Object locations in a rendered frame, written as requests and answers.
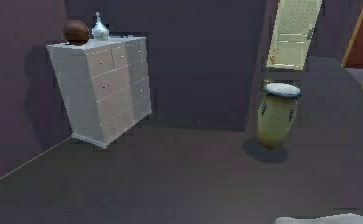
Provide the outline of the white chest of drawers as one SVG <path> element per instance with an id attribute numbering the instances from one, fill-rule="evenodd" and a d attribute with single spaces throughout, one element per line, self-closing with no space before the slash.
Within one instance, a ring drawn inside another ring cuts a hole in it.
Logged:
<path id="1" fill-rule="evenodd" d="M 49 45 L 72 137 L 105 149 L 152 113 L 146 39 Z"/>

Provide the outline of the tan conga drum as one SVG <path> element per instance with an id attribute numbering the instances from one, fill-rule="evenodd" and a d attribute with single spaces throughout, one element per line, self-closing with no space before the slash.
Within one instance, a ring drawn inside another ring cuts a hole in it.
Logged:
<path id="1" fill-rule="evenodd" d="M 263 148 L 273 150 L 285 140 L 295 122 L 301 90 L 273 82 L 266 84 L 263 91 L 257 116 L 258 139 Z"/>

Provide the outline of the silver glass vase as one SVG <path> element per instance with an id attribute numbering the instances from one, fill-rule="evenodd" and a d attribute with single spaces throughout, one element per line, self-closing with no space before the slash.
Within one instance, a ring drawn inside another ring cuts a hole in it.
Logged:
<path id="1" fill-rule="evenodd" d="M 102 23 L 100 13 L 96 12 L 96 23 L 92 28 L 92 35 L 96 40 L 105 41 L 109 38 L 109 29 Z"/>

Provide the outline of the brown ball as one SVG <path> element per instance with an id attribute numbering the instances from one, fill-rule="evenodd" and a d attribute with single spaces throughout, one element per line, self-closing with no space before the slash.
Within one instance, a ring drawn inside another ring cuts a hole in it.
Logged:
<path id="1" fill-rule="evenodd" d="M 89 28 L 80 20 L 68 20 L 63 26 L 63 36 L 70 45 L 81 46 L 90 39 Z"/>

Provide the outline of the cream room door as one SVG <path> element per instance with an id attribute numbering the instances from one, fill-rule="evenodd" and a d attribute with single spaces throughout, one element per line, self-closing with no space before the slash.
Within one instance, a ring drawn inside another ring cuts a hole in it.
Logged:
<path id="1" fill-rule="evenodd" d="M 266 61 L 267 68 L 302 70 L 316 27 L 322 0 L 279 0 Z"/>

